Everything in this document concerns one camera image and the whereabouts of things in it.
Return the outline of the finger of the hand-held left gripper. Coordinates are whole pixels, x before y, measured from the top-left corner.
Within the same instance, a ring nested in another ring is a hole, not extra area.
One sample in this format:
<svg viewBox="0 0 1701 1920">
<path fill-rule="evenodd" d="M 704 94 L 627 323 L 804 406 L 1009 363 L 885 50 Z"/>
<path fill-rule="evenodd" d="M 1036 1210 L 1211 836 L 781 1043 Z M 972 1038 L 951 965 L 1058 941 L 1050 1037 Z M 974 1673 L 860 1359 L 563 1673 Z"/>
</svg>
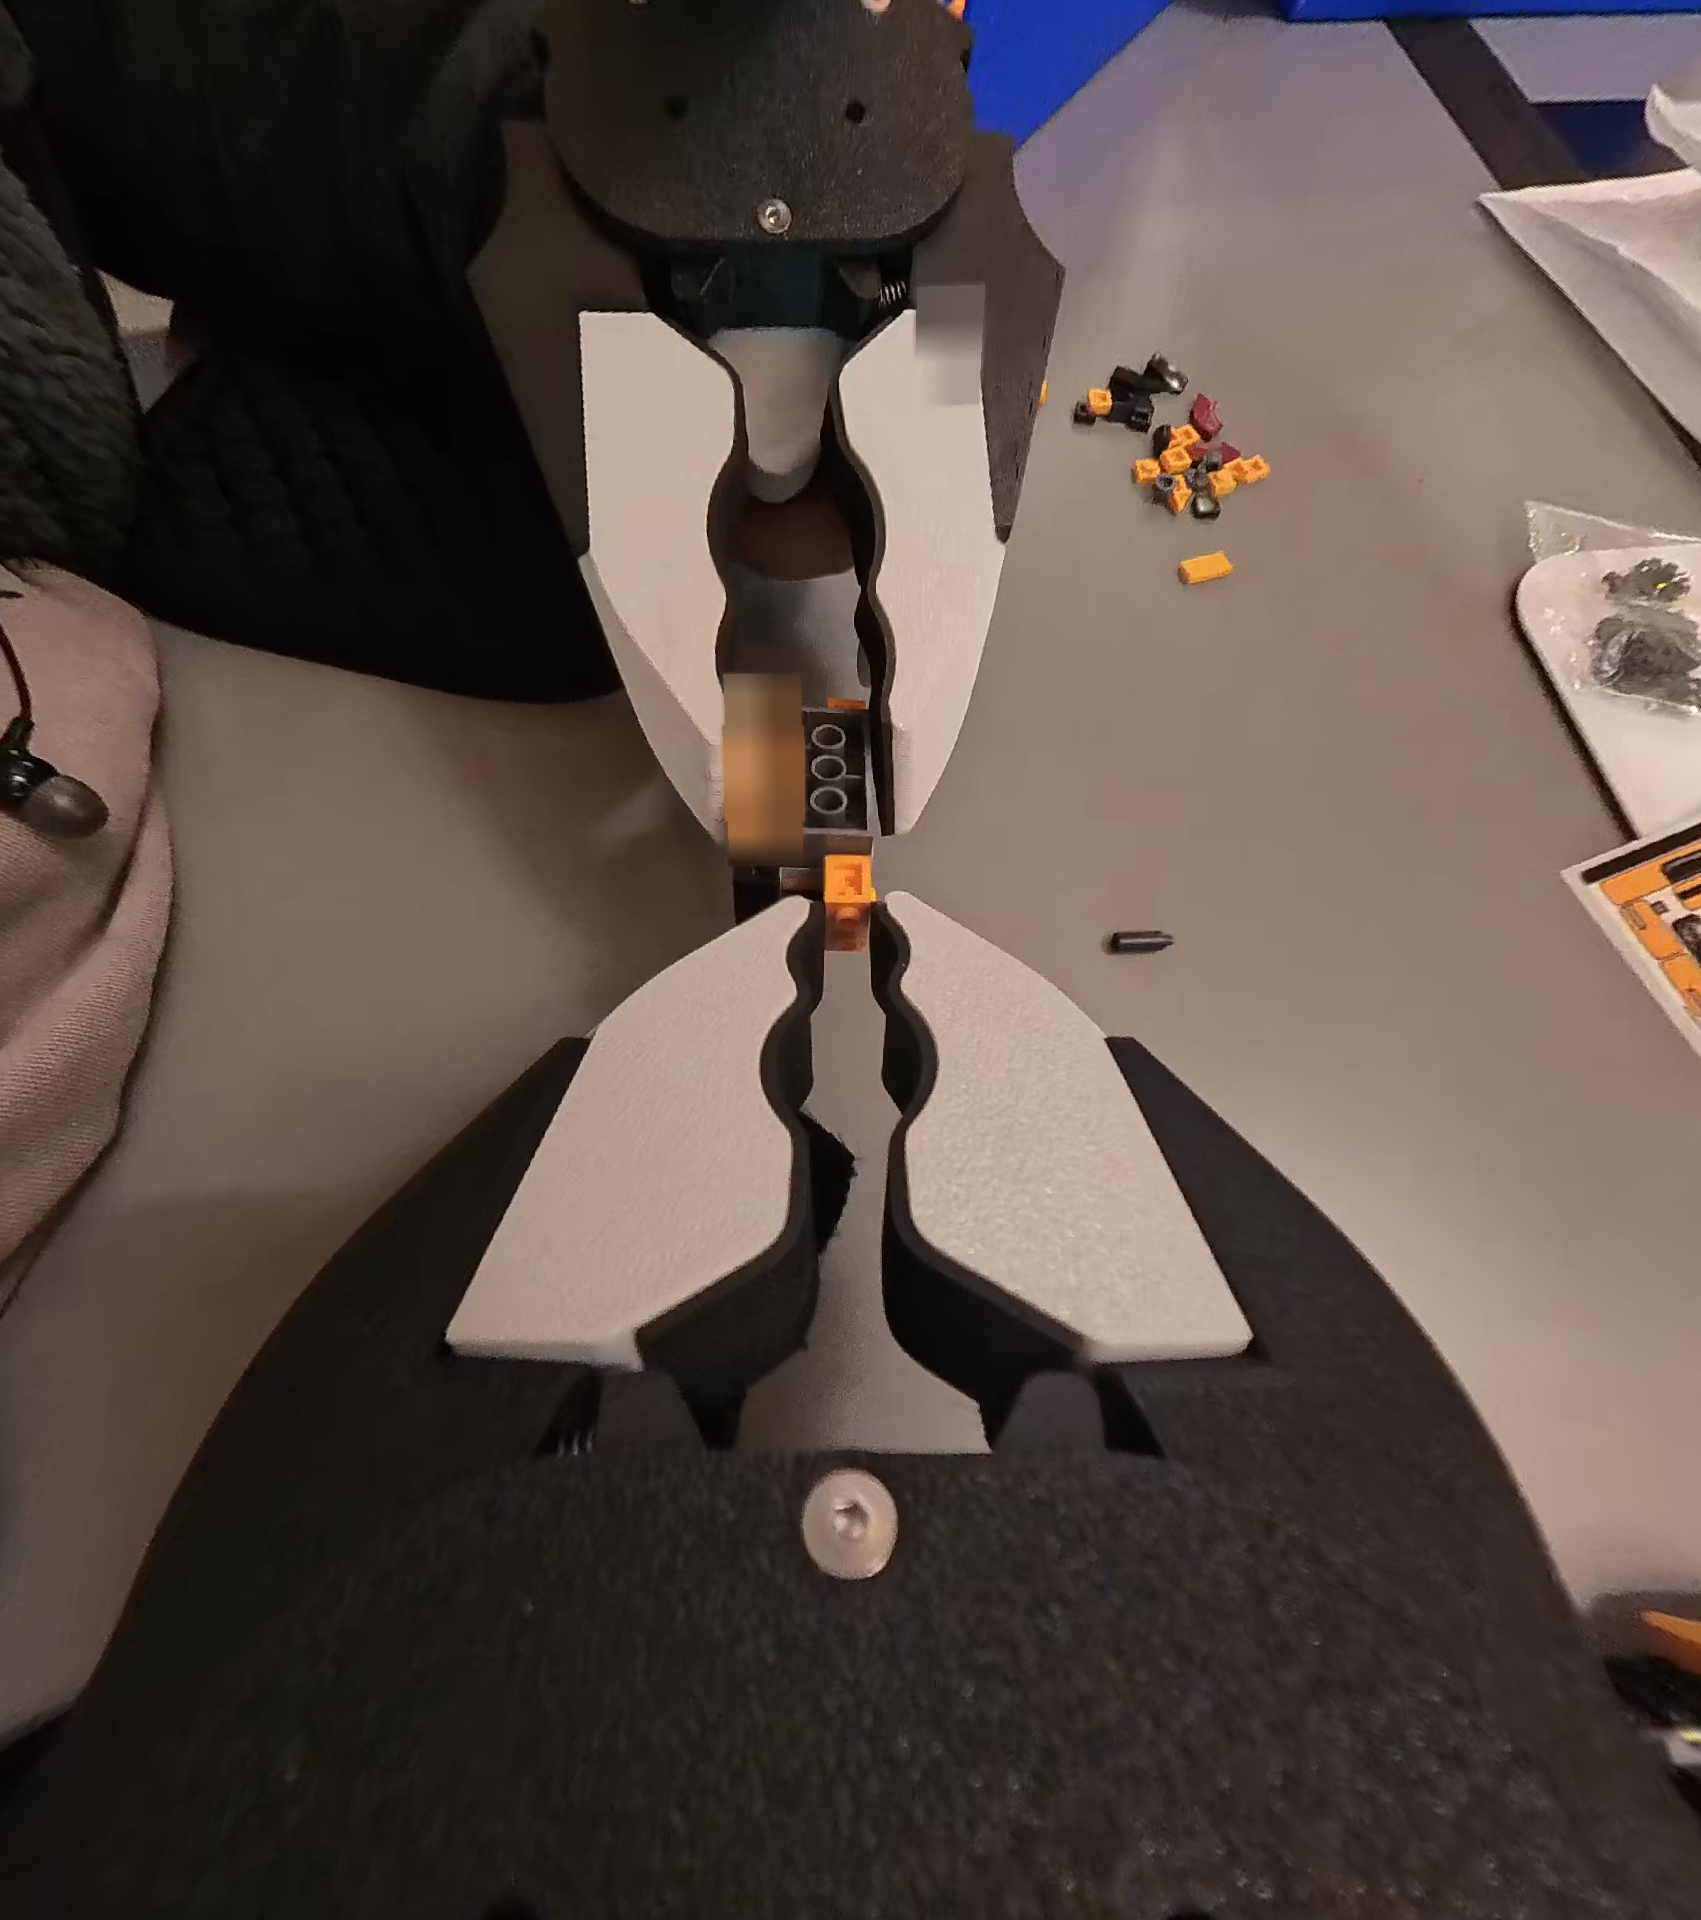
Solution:
<svg viewBox="0 0 1701 1920">
<path fill-rule="evenodd" d="M 998 601 L 981 320 L 905 306 L 843 360 L 823 473 L 852 536 L 887 836 L 946 772 Z"/>
<path fill-rule="evenodd" d="M 741 457 L 728 365 L 645 310 L 578 318 L 588 547 L 578 563 L 623 689 L 671 787 L 723 840 L 712 511 Z"/>
</svg>

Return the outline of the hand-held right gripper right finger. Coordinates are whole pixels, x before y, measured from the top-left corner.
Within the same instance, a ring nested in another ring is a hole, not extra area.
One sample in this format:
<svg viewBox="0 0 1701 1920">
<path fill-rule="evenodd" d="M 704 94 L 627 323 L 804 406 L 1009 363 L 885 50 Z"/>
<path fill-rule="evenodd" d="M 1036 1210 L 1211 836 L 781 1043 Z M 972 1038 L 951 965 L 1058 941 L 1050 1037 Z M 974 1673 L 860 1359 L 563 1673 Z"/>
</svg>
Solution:
<svg viewBox="0 0 1701 1920">
<path fill-rule="evenodd" d="M 888 1331 L 974 1405 L 1040 1375 L 1243 1357 L 1251 1324 L 1102 1028 L 894 891 L 870 915 L 885 1018 Z"/>
</svg>

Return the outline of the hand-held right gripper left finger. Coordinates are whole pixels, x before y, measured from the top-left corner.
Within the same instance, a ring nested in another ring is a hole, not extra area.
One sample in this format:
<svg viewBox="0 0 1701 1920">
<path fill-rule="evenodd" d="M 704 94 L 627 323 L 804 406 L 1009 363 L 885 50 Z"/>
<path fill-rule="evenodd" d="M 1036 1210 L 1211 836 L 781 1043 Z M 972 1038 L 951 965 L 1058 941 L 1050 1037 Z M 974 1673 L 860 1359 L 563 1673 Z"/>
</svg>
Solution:
<svg viewBox="0 0 1701 1920">
<path fill-rule="evenodd" d="M 599 1023 L 446 1329 L 465 1359 L 765 1375 L 814 1309 L 811 1020 L 791 897 Z"/>
</svg>

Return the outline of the orange lego car section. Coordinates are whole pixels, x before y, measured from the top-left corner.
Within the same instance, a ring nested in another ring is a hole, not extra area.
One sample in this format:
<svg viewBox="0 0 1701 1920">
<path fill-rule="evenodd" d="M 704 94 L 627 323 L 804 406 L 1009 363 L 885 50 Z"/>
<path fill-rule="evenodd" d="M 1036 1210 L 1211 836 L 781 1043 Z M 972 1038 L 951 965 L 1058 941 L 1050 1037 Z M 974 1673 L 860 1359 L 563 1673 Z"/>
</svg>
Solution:
<svg viewBox="0 0 1701 1920">
<path fill-rule="evenodd" d="M 778 868 L 732 865 L 736 923 L 765 912 L 781 897 L 823 898 L 824 861 L 867 856 L 877 843 L 877 792 L 868 758 L 868 720 L 860 700 L 833 698 L 806 706 L 804 847 L 796 863 Z"/>
</svg>

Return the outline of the pile of small lego pieces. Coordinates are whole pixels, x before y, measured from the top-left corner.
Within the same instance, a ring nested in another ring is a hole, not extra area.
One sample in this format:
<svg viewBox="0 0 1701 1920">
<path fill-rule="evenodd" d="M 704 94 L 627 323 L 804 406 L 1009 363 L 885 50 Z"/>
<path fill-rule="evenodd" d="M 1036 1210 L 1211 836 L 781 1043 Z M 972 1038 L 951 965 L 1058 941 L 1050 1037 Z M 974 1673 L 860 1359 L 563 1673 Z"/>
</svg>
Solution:
<svg viewBox="0 0 1701 1920">
<path fill-rule="evenodd" d="M 1232 498 L 1275 475 L 1267 457 L 1228 440 L 1217 398 L 1199 390 L 1165 350 L 1114 365 L 1102 382 L 1075 396 L 1068 419 L 1079 431 L 1109 426 L 1132 436 L 1132 491 L 1194 525 L 1218 520 Z"/>
</svg>

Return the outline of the person's left hand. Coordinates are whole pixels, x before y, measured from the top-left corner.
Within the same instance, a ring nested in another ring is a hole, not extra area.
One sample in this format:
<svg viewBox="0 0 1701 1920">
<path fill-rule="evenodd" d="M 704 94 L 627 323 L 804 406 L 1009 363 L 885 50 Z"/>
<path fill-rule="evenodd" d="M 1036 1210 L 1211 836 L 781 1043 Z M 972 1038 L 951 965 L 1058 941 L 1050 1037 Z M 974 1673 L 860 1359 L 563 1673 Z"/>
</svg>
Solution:
<svg viewBox="0 0 1701 1920">
<path fill-rule="evenodd" d="M 742 495 L 727 530 L 732 566 L 766 581 L 814 581 L 854 571 L 854 543 L 835 497 L 806 489 L 783 501 Z"/>
</svg>

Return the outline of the blue plastic bin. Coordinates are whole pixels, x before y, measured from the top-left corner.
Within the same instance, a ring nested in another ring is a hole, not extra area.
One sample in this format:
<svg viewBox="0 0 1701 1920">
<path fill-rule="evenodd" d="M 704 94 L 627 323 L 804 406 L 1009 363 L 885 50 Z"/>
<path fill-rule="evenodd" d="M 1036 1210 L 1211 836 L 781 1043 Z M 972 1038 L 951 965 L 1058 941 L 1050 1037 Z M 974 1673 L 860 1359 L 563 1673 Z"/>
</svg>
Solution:
<svg viewBox="0 0 1701 1920">
<path fill-rule="evenodd" d="M 966 78 L 982 132 L 1026 140 L 1167 2 L 964 2 L 972 36 Z"/>
</svg>

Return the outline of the black earbud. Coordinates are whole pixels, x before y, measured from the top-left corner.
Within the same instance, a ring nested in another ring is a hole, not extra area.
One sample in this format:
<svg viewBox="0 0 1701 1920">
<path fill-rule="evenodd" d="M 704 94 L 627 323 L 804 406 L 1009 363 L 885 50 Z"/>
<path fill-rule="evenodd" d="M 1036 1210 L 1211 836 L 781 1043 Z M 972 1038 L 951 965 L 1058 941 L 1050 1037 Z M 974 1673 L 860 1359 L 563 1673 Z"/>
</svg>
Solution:
<svg viewBox="0 0 1701 1920">
<path fill-rule="evenodd" d="M 15 599 L 0 588 L 0 599 Z M 51 843 L 84 843 L 109 824 L 109 807 L 83 780 L 60 772 L 32 748 L 36 706 L 11 636 L 0 621 L 0 663 L 14 694 L 14 713 L 0 733 L 0 814 Z"/>
</svg>

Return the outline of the clear bag of black parts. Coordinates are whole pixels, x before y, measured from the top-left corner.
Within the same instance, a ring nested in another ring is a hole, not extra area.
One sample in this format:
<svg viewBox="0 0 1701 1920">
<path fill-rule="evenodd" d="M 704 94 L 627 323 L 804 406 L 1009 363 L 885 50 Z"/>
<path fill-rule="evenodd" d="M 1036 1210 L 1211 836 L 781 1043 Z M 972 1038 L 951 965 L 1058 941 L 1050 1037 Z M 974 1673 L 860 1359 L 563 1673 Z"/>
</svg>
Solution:
<svg viewBox="0 0 1701 1920">
<path fill-rule="evenodd" d="M 1587 710 L 1701 727 L 1701 536 L 1528 501 L 1516 624 Z"/>
</svg>

